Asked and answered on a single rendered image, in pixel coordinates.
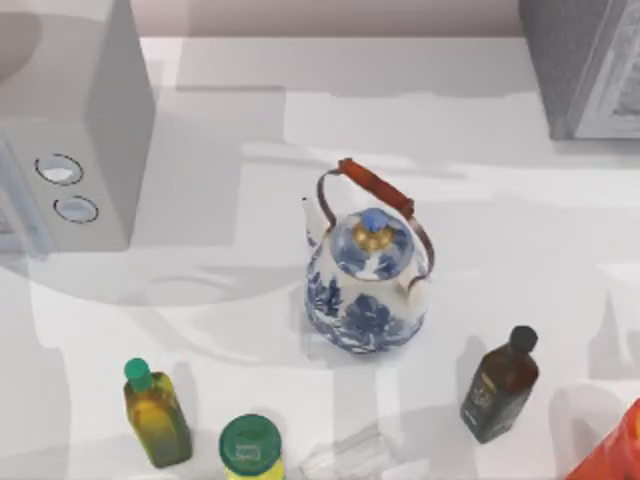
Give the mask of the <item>blue and white teapot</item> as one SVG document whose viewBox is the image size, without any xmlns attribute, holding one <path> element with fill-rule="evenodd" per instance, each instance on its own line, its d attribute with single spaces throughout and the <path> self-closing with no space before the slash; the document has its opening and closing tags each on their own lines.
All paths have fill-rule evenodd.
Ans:
<svg viewBox="0 0 640 480">
<path fill-rule="evenodd" d="M 408 343 L 424 324 L 435 250 L 414 201 L 351 158 L 326 176 L 345 176 L 382 202 L 337 216 L 325 193 L 302 200 L 310 260 L 304 305 L 314 328 L 353 354 Z"/>
</svg>

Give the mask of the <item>clear glass object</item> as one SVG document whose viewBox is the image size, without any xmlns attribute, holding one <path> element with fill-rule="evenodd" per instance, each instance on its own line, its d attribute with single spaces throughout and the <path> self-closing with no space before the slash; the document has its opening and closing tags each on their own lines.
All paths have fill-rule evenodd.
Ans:
<svg viewBox="0 0 640 480">
<path fill-rule="evenodd" d="M 400 465 L 388 440 L 377 425 L 321 445 L 300 465 L 304 480 L 382 480 L 383 474 Z"/>
</svg>

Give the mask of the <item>yellow jar green lid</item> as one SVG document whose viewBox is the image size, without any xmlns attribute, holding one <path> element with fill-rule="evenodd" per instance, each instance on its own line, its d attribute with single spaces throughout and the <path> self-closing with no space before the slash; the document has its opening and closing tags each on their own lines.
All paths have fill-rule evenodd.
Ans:
<svg viewBox="0 0 640 480">
<path fill-rule="evenodd" d="M 285 480 L 282 437 L 277 426 L 259 414 L 231 420 L 219 437 L 226 480 Z"/>
</svg>

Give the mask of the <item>dark brown bottle black cap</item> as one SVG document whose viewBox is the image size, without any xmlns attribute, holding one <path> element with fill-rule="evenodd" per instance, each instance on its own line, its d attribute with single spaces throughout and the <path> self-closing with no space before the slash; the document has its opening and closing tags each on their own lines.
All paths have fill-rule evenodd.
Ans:
<svg viewBox="0 0 640 480">
<path fill-rule="evenodd" d="M 536 331 L 518 325 L 503 345 L 481 359 L 460 408 L 461 419 L 481 443 L 508 432 L 521 413 L 539 377 L 531 356 Z"/>
</svg>

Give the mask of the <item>yellow oil bottle green cap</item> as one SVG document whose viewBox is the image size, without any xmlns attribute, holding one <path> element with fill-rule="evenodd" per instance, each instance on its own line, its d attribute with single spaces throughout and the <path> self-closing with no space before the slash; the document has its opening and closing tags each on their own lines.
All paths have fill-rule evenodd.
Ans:
<svg viewBox="0 0 640 480">
<path fill-rule="evenodd" d="M 150 463 L 161 469 L 190 460 L 191 432 L 169 376 L 142 358 L 129 359 L 124 375 L 126 415 Z"/>
</svg>

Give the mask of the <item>small microwave knob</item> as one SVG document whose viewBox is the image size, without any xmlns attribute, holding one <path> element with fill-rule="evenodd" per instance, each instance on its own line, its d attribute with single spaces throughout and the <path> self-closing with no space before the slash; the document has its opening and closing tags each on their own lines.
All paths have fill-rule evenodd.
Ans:
<svg viewBox="0 0 640 480">
<path fill-rule="evenodd" d="M 60 218 L 75 224 L 91 223 L 99 216 L 97 205 L 79 195 L 55 200 L 53 209 Z"/>
</svg>

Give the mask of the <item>large microwave knob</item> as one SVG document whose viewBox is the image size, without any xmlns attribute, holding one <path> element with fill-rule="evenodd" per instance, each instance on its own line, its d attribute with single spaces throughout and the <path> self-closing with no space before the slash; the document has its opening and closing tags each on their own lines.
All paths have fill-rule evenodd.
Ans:
<svg viewBox="0 0 640 480">
<path fill-rule="evenodd" d="M 37 158 L 35 169 L 41 178 L 58 186 L 74 185 L 84 176 L 82 166 L 75 159 L 59 153 Z"/>
</svg>

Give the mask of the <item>pale microwave oven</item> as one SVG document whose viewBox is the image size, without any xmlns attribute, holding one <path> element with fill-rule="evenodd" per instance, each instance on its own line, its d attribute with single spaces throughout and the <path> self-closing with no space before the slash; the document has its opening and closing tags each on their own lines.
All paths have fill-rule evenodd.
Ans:
<svg viewBox="0 0 640 480">
<path fill-rule="evenodd" d="M 127 248 L 154 121 L 131 0 L 0 0 L 0 255 Z M 35 161 L 52 153 L 83 179 L 41 178 Z M 75 195 L 95 221 L 54 211 Z"/>
</svg>

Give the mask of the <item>orange red container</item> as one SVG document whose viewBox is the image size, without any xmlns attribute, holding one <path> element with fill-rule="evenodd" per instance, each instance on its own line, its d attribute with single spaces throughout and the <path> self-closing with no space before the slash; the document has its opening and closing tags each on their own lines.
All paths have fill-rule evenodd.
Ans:
<svg viewBox="0 0 640 480">
<path fill-rule="evenodd" d="M 564 480 L 640 480 L 640 398 Z"/>
</svg>

